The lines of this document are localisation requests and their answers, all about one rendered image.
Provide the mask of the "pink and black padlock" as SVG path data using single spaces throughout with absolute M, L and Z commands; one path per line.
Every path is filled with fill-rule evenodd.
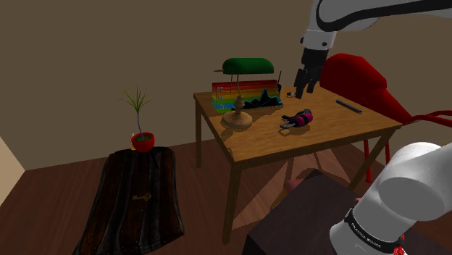
M 301 112 L 298 112 L 292 117 L 283 115 L 282 118 L 285 120 L 285 122 L 280 125 L 282 129 L 301 128 L 305 125 L 308 125 L 313 120 L 310 109 L 305 109 Z

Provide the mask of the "plant in red pot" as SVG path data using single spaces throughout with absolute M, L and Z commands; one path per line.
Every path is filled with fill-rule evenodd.
M 122 93 L 125 97 L 119 99 L 119 101 L 124 101 L 127 105 L 131 106 L 136 114 L 138 133 L 134 134 L 131 138 L 132 146 L 137 152 L 150 152 L 155 144 L 155 136 L 152 133 L 143 132 L 140 113 L 142 108 L 151 102 L 151 99 L 146 98 L 148 94 L 140 91 L 138 85 L 135 86 L 134 91 L 131 88 L 123 88 Z

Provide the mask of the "wooden table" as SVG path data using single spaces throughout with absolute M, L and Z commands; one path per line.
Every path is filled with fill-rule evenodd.
M 193 95 L 196 117 L 196 166 L 201 166 L 201 123 L 205 121 L 230 163 L 230 177 L 222 229 L 222 242 L 230 242 L 242 171 L 280 160 L 311 154 L 362 140 L 378 142 L 349 184 L 353 190 L 375 161 L 385 144 L 402 124 L 371 109 L 355 113 L 337 102 L 341 97 L 323 88 L 306 93 L 301 99 L 282 98 L 279 109 L 252 111 L 252 124 L 245 130 L 222 125 L 222 116 L 212 103 L 210 92 Z M 314 119 L 301 132 L 284 133 L 280 129 L 283 115 L 310 109 Z

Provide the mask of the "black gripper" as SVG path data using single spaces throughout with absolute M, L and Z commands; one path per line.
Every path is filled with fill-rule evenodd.
M 322 67 L 325 64 L 329 50 L 316 50 L 305 48 L 301 63 L 304 65 L 303 69 L 298 69 L 294 86 L 296 87 L 295 97 L 301 99 L 304 88 L 307 85 L 306 92 L 313 93 L 314 87 L 319 81 L 319 76 Z

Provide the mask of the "dark wooden chest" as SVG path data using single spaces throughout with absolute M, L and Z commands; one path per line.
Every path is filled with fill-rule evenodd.
M 72 255 L 147 255 L 183 236 L 175 165 L 167 147 L 110 154 Z

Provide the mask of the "red chair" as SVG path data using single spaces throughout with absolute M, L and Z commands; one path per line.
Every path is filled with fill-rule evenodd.
M 452 128 L 452 110 L 410 115 L 388 92 L 386 79 L 363 57 L 343 53 L 331 56 L 322 69 L 319 86 L 398 123 L 351 139 L 352 143 L 364 142 L 365 155 L 363 165 L 348 186 L 351 190 L 362 178 L 368 183 L 372 181 L 370 167 L 381 151 L 385 151 L 385 160 L 390 160 L 389 139 L 401 126 L 425 120 Z

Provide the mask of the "rainbow striped box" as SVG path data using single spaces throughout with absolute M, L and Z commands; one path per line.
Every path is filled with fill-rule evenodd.
M 219 113 L 235 110 L 235 102 L 239 93 L 243 97 L 244 109 L 283 105 L 276 80 L 212 83 L 212 104 Z

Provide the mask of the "dark robot stand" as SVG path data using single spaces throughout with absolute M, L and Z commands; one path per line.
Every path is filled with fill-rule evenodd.
M 362 195 L 313 170 L 248 233 L 241 255 L 336 255 L 330 228 Z

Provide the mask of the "dark flat bar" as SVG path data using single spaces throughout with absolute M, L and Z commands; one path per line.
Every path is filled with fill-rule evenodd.
M 346 109 L 350 109 L 351 111 L 353 111 L 353 112 L 355 112 L 355 113 L 359 113 L 359 114 L 362 113 L 362 110 L 357 109 L 356 107 L 351 106 L 351 105 L 349 105 L 349 104 L 347 104 L 347 103 L 345 103 L 345 102 L 343 102 L 343 101 L 341 101 L 341 100 L 336 100 L 335 102 L 336 102 L 337 104 L 339 104 L 339 105 L 345 107 Z

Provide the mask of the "green shade desk lamp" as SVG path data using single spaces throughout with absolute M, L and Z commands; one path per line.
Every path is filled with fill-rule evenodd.
M 237 86 L 238 96 L 234 103 L 235 110 L 224 113 L 222 115 L 222 121 L 230 128 L 246 129 L 251 127 L 253 123 L 252 116 L 242 111 L 245 103 L 240 90 L 239 76 L 272 74 L 274 72 L 273 64 L 268 59 L 261 57 L 236 57 L 225 60 L 222 68 L 215 70 L 215 72 L 236 76 L 235 84 Z

